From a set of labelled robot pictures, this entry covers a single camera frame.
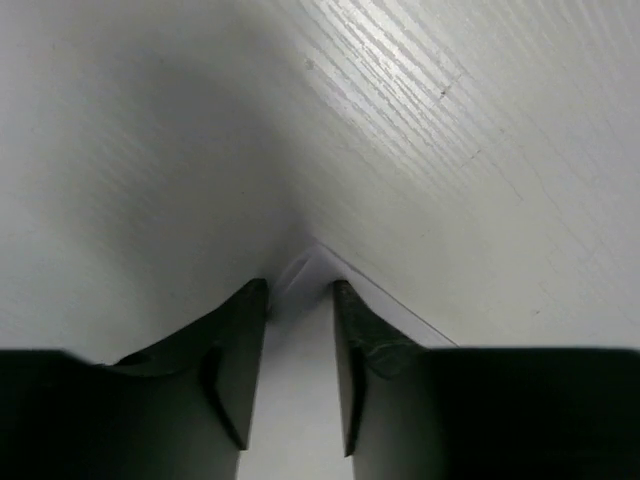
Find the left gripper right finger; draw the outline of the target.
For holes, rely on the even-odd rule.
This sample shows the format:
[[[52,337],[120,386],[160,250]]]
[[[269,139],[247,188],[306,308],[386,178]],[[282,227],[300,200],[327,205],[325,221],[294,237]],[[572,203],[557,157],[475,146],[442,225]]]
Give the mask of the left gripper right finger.
[[[426,348],[332,286],[344,451],[358,479],[635,479],[639,354]]]

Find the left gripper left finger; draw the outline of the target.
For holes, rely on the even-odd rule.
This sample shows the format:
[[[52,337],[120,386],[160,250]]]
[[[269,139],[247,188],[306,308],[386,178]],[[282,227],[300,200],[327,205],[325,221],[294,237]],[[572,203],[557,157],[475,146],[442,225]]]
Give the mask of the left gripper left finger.
[[[106,365],[1,354],[5,479],[233,479],[249,433],[269,289],[253,279],[186,327]]]

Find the white t shirt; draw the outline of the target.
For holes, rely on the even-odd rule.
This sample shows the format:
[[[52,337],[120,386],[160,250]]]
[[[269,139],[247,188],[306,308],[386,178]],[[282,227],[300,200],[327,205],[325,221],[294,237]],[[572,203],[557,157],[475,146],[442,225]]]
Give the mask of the white t shirt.
[[[241,479],[351,479],[342,439],[330,285],[344,279],[379,316],[426,347],[453,341],[326,246],[290,260],[271,295],[271,315]]]

